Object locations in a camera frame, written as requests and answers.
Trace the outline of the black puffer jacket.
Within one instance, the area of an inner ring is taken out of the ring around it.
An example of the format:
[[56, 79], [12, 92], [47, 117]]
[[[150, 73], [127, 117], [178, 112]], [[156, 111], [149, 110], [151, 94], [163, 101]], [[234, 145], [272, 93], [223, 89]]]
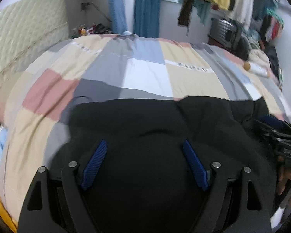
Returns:
[[276, 186], [273, 154], [254, 121], [269, 113], [263, 98], [229, 101], [190, 96], [179, 101], [117, 99], [75, 106], [70, 139], [50, 171], [75, 160], [83, 171], [101, 140], [107, 153], [81, 194], [96, 232], [195, 232], [209, 193], [200, 188], [182, 151], [188, 141], [207, 172], [220, 162], [228, 187], [215, 232], [239, 214], [243, 167], [256, 178], [271, 216]]

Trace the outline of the pile of clothes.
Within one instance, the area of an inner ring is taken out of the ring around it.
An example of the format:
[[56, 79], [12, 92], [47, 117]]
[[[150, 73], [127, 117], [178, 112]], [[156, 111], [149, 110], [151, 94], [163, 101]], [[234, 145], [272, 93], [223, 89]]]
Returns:
[[252, 61], [262, 67], [270, 69], [273, 75], [279, 80], [281, 68], [276, 48], [262, 40], [260, 28], [263, 20], [253, 20], [249, 30], [242, 27], [241, 37], [236, 48], [238, 57], [244, 61]]

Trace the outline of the yellow garment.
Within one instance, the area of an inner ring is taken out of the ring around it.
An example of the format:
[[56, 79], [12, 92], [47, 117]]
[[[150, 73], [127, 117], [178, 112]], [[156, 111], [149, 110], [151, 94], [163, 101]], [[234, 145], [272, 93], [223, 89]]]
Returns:
[[0, 199], [0, 219], [2, 220], [3, 224], [7, 226], [7, 228], [11, 232], [17, 232], [17, 221], [15, 221], [10, 214], [5, 209], [1, 199]]

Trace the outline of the white bottle with wooden cap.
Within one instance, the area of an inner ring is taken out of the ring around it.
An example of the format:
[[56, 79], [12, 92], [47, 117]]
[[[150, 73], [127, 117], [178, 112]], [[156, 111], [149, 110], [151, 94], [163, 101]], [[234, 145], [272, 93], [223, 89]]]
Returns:
[[256, 63], [246, 61], [243, 64], [243, 68], [249, 73], [253, 73], [261, 77], [269, 77], [269, 72], [264, 67]]

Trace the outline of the pastel patchwork quilt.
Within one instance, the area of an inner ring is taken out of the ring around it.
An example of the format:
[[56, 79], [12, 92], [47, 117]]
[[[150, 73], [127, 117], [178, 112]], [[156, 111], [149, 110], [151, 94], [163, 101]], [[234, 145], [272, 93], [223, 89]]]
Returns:
[[163, 38], [90, 35], [62, 41], [0, 87], [0, 199], [17, 221], [35, 171], [68, 141], [76, 104], [118, 98], [179, 100], [263, 97], [269, 111], [291, 122], [276, 78], [247, 72], [243, 61], [205, 43]]

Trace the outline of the teal clip hanger with socks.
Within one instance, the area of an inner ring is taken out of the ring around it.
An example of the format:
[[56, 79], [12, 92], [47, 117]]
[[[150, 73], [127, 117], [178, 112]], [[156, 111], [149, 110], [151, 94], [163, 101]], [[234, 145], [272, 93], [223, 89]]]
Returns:
[[262, 40], [269, 43], [270, 40], [280, 38], [284, 29], [283, 19], [276, 13], [274, 9], [266, 8], [265, 17], [263, 18], [260, 28], [260, 36]]

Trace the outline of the grey ribbed suitcase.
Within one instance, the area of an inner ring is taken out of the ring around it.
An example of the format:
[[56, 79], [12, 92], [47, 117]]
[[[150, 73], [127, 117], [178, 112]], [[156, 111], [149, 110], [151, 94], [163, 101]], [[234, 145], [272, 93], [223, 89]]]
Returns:
[[209, 40], [219, 43], [224, 48], [235, 50], [238, 46], [242, 33], [242, 24], [226, 19], [212, 18], [209, 32]]

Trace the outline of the white hoodie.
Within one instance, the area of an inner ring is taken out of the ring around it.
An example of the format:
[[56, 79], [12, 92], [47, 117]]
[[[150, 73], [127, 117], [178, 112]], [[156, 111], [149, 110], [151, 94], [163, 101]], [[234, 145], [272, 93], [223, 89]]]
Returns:
[[249, 30], [251, 24], [253, 2], [254, 0], [236, 0], [233, 11], [228, 15], [231, 20], [242, 24], [246, 31]]

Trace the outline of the cream quilted headboard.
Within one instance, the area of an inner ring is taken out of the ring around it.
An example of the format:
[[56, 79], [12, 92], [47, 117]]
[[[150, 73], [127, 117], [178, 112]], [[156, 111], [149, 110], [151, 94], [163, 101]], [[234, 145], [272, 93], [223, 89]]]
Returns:
[[20, 0], [0, 10], [0, 87], [68, 37], [65, 0]]

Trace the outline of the bedside clutter of small bottles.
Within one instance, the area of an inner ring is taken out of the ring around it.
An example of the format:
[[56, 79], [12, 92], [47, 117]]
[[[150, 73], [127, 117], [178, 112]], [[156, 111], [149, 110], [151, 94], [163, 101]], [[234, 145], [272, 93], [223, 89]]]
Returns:
[[113, 31], [111, 30], [111, 28], [104, 26], [103, 24], [93, 23], [90, 27], [85, 27], [85, 25], [83, 24], [72, 30], [72, 35], [70, 38], [77, 38], [80, 36], [87, 36], [91, 34], [109, 35], [112, 33]]

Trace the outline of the blue covered chair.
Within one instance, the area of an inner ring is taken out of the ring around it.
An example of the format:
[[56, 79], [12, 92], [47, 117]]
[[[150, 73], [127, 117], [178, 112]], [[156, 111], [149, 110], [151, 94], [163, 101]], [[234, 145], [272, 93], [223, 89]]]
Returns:
[[123, 0], [108, 0], [109, 14], [111, 16], [112, 31], [122, 35], [127, 31], [125, 6]]

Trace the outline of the blue curtain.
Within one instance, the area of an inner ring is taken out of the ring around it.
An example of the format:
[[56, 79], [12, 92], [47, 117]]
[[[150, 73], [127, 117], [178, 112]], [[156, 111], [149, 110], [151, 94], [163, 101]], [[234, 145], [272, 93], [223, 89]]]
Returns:
[[161, 0], [134, 0], [134, 34], [159, 37], [160, 2]]

